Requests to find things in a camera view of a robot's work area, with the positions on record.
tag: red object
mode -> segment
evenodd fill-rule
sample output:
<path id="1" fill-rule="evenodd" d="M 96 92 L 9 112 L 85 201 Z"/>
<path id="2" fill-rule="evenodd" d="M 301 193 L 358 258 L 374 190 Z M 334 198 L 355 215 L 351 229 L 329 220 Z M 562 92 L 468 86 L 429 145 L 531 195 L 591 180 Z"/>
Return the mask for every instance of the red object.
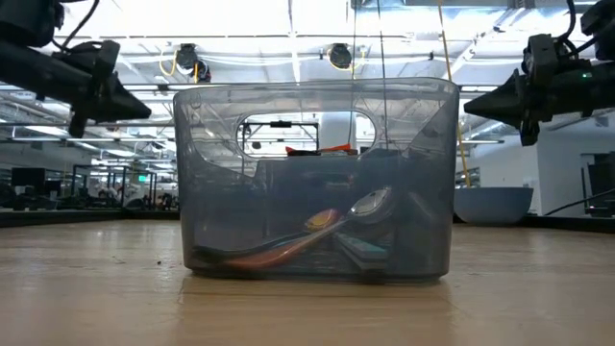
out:
<path id="1" fill-rule="evenodd" d="M 259 254 L 254 254 L 239 259 L 230 259 L 225 261 L 224 264 L 248 271 L 260 270 L 280 265 L 300 254 L 307 247 L 318 242 L 323 237 L 336 231 L 338 229 L 338 223 L 341 222 L 340 219 L 341 214 L 339 211 L 323 210 L 312 216 L 306 222 L 306 227 L 312 231 L 311 235 L 306 235 L 288 244 Z"/>
<path id="2" fill-rule="evenodd" d="M 293 149 L 291 147 L 286 147 L 286 153 L 290 153 L 295 150 L 296 149 Z M 344 144 L 344 145 L 338 145 L 336 147 L 320 149 L 320 152 L 349 151 L 349 150 L 352 150 L 352 148 L 350 147 L 350 143 Z"/>

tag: wall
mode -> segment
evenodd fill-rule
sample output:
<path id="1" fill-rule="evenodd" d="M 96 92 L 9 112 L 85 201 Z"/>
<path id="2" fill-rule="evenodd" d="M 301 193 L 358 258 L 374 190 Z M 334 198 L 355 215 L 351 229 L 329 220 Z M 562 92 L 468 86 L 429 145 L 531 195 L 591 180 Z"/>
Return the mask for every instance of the wall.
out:
<path id="1" fill-rule="evenodd" d="M 2 144 L 0 167 L 43 167 L 56 171 L 72 171 L 73 164 L 91 164 L 91 154 L 76 148 L 62 148 L 56 143 L 40 143 L 42 150 L 30 144 Z"/>
<path id="2" fill-rule="evenodd" d="M 615 134 L 583 136 L 550 133 L 538 140 L 538 162 L 542 208 L 549 212 L 583 198 L 581 168 L 586 165 L 583 154 L 615 151 Z M 584 206 L 578 205 L 558 212 L 558 216 L 580 216 Z"/>
<path id="3" fill-rule="evenodd" d="M 530 209 L 544 214 L 583 198 L 581 168 L 587 154 L 615 151 L 615 116 L 608 122 L 594 119 L 557 131 L 543 131 L 538 143 L 522 147 L 517 136 L 504 144 L 479 145 L 468 159 L 468 168 L 480 168 L 480 185 L 534 187 Z M 457 162 L 457 172 L 462 165 Z M 557 216 L 584 215 L 584 205 L 562 210 Z"/>
<path id="4" fill-rule="evenodd" d="M 504 144 L 482 144 L 473 151 L 467 160 L 468 169 L 480 169 L 481 187 L 521 187 L 534 188 L 530 211 L 541 212 L 541 193 L 538 176 L 538 156 L 536 147 L 522 147 L 518 136 L 505 136 Z M 462 171 L 461 163 L 456 171 Z"/>

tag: black cable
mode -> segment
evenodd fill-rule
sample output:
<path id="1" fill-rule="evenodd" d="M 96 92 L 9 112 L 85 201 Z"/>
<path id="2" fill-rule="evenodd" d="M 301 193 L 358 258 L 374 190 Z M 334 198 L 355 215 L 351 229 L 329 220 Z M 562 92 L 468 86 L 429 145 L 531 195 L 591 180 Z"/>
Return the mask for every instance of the black cable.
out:
<path id="1" fill-rule="evenodd" d="M 575 30 L 575 26 L 577 25 L 577 9 L 575 8 L 574 0 L 566 0 L 566 4 L 568 5 L 568 13 L 570 14 L 570 24 L 568 25 L 568 30 L 559 36 L 558 41 L 562 42 L 564 39 L 568 39 L 570 34 Z"/>
<path id="2" fill-rule="evenodd" d="M 596 43 L 596 41 L 598 39 L 600 39 L 600 37 L 602 35 L 604 35 L 605 33 L 609 32 L 609 31 L 611 31 L 611 29 L 613 29 L 614 25 L 615 25 L 615 20 L 611 20 L 610 23 L 608 23 L 600 31 L 595 33 L 587 42 L 585 42 L 582 45 L 580 45 L 579 47 L 577 47 L 574 51 L 566 54 L 563 58 L 571 58 L 571 57 L 573 57 L 575 55 L 578 55 L 580 52 L 584 51 L 585 49 L 591 47 L 592 45 L 594 45 Z"/>
<path id="3" fill-rule="evenodd" d="M 382 18 L 381 18 L 381 0 L 377 0 L 378 4 L 378 21 L 381 27 L 381 57 L 382 57 L 382 100 L 384 101 L 384 140 L 386 140 L 386 149 L 388 150 L 388 116 L 386 106 L 386 67 L 384 65 L 384 38 L 382 37 Z"/>
<path id="4" fill-rule="evenodd" d="M 593 199 L 596 199 L 596 198 L 599 198 L 599 197 L 603 197 L 603 196 L 606 196 L 606 195 L 611 194 L 611 193 L 614 193 L 614 192 L 615 192 L 615 188 L 611 188 L 611 189 L 609 189 L 608 191 L 605 191 L 605 192 L 602 192 L 602 193 L 599 193 L 599 194 L 596 194 L 596 195 L 593 195 L 593 196 L 590 196 L 590 197 L 584 198 L 584 199 L 582 199 L 582 200 L 580 200 L 580 201 L 576 201 L 576 202 L 573 202 L 573 203 L 567 204 L 567 205 L 565 205 L 565 206 L 559 207 L 559 208 L 557 208 L 557 209 L 551 210 L 551 211 L 547 212 L 544 216 L 549 216 L 549 215 L 551 215 L 551 214 L 555 214 L 555 213 L 556 213 L 556 212 L 558 212 L 558 211 L 562 211 L 562 210 L 568 209 L 568 208 L 570 208 L 570 207 L 574 207 L 574 206 L 579 205 L 579 204 L 581 204 L 581 203 L 585 203 L 585 202 L 587 202 L 587 201 L 591 201 L 591 200 L 593 200 Z"/>
<path id="5" fill-rule="evenodd" d="M 577 51 L 577 47 L 575 46 L 575 44 L 571 40 L 568 39 L 570 34 L 575 30 L 575 26 L 577 26 L 577 9 L 575 8 L 574 0 L 566 0 L 566 4 L 568 5 L 568 14 L 570 16 L 570 23 L 568 25 L 568 30 L 557 38 L 557 41 L 555 44 L 557 54 L 559 54 L 559 48 L 561 48 L 562 45 L 565 45 L 570 50 L 570 52 Z M 567 54 L 566 56 L 564 56 L 564 58 L 571 58 L 571 57 L 574 57 L 575 59 L 577 59 L 578 54 L 572 54 L 570 56 Z"/>
<path id="6" fill-rule="evenodd" d="M 86 25 L 86 23 L 89 21 L 89 19 L 92 17 L 94 12 L 96 11 L 96 8 L 98 7 L 99 3 L 100 3 L 100 0 L 94 0 L 92 7 L 89 8 L 89 12 L 86 14 L 84 19 L 82 19 L 82 21 L 79 22 L 79 25 L 77 25 L 77 28 L 75 28 L 75 30 L 73 30 L 73 32 L 70 33 L 70 35 L 64 40 L 64 43 L 60 47 L 62 51 L 70 51 L 70 49 L 68 48 L 68 43 L 70 43 L 70 41 L 77 35 L 77 33 L 79 33 L 79 31 L 84 27 L 84 25 Z"/>

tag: gray bowl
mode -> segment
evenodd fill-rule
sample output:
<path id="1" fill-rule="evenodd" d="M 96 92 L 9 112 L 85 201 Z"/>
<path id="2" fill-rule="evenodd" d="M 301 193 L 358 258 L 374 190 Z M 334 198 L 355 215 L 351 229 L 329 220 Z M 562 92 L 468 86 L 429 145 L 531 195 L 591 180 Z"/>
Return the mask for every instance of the gray bowl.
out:
<path id="1" fill-rule="evenodd" d="M 455 213 L 469 224 L 512 225 L 528 213 L 531 187 L 475 187 L 455 190 Z"/>

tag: cable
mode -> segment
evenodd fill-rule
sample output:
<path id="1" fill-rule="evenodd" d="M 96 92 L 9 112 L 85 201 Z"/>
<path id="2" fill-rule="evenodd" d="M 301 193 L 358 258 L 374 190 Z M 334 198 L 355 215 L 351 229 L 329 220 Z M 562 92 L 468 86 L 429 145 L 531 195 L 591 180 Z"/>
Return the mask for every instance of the cable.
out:
<path id="1" fill-rule="evenodd" d="M 89 12 L 86 14 L 84 19 L 82 19 L 82 21 L 79 22 L 79 25 L 77 25 L 77 28 L 75 28 L 75 30 L 73 30 L 73 32 L 70 33 L 70 35 L 64 40 L 64 43 L 60 47 L 62 51 L 64 52 L 70 51 L 70 48 L 68 48 L 68 43 L 70 43 L 70 41 L 77 35 L 77 33 L 79 33 L 79 31 L 84 27 L 84 25 L 86 25 L 86 23 L 89 21 L 89 19 L 92 17 L 94 12 L 96 11 L 96 8 L 98 7 L 99 3 L 100 3 L 100 0 L 94 0 L 92 7 L 89 8 Z"/>
<path id="2" fill-rule="evenodd" d="M 451 60 L 449 59 L 449 47 L 446 43 L 446 31 L 444 30 L 444 15 L 442 14 L 442 0 L 438 0 L 438 13 L 440 15 L 440 26 L 442 26 L 442 43 L 444 44 L 444 57 L 446 58 L 446 70 L 449 73 L 449 82 L 453 82 L 453 72 L 451 71 Z M 457 142 L 459 145 L 459 152 L 461 153 L 461 163 L 463 165 L 463 174 L 465 175 L 466 187 L 470 185 L 470 174 L 468 173 L 468 165 L 465 159 L 465 151 L 463 150 L 463 140 L 461 135 L 461 127 L 459 121 L 457 121 Z"/>
<path id="3" fill-rule="evenodd" d="M 378 4 L 378 22 L 381 29 L 381 57 L 382 57 L 382 100 L 384 102 L 384 140 L 386 140 L 386 149 L 388 150 L 388 116 L 386 105 L 386 66 L 384 65 L 384 37 L 382 36 L 382 17 L 381 17 L 381 0 L 377 0 Z"/>
<path id="4" fill-rule="evenodd" d="M 576 202 L 573 202 L 573 203 L 569 203 L 569 204 L 567 204 L 567 205 L 565 205 L 565 206 L 562 206 L 562 207 L 559 207 L 559 208 L 557 208 L 557 209 L 551 210 L 551 211 L 547 212 L 546 214 L 544 214 L 543 216 L 549 216 L 549 215 L 551 215 L 551 214 L 555 214 L 555 213 L 556 213 L 556 212 L 558 212 L 558 211 L 562 211 L 562 210 L 568 209 L 568 208 L 570 208 L 570 207 L 574 207 L 574 206 L 576 206 L 576 205 L 579 205 L 579 204 L 581 204 L 581 203 L 585 203 L 585 202 L 587 202 L 587 201 L 591 201 L 591 200 L 593 200 L 593 199 L 596 199 L 596 198 L 599 198 L 599 197 L 606 196 L 606 195 L 611 194 L 611 193 L 613 193 L 613 192 L 615 192 L 615 188 L 611 188 L 611 189 L 609 189 L 608 191 L 601 192 L 601 193 L 599 193 L 599 194 L 596 194 L 596 195 L 593 195 L 593 196 L 590 196 L 590 197 L 584 198 L 584 199 L 582 199 L 582 200 L 580 200 L 580 201 L 576 201 Z"/>
<path id="5" fill-rule="evenodd" d="M 570 15 L 570 23 L 568 24 L 568 30 L 557 38 L 557 42 L 562 44 L 564 40 L 567 40 L 570 34 L 575 30 L 577 25 L 577 9 L 575 8 L 574 0 L 566 0 L 568 5 L 568 14 Z"/>
<path id="6" fill-rule="evenodd" d="M 175 53 L 173 53 L 173 61 L 171 62 L 173 65 L 171 66 L 171 72 L 167 72 L 162 66 L 162 56 L 164 55 L 164 51 L 160 50 L 160 59 L 158 60 L 158 67 L 160 68 L 160 72 L 162 72 L 165 76 L 172 76 L 175 73 L 175 66 L 177 66 L 177 49 Z"/>

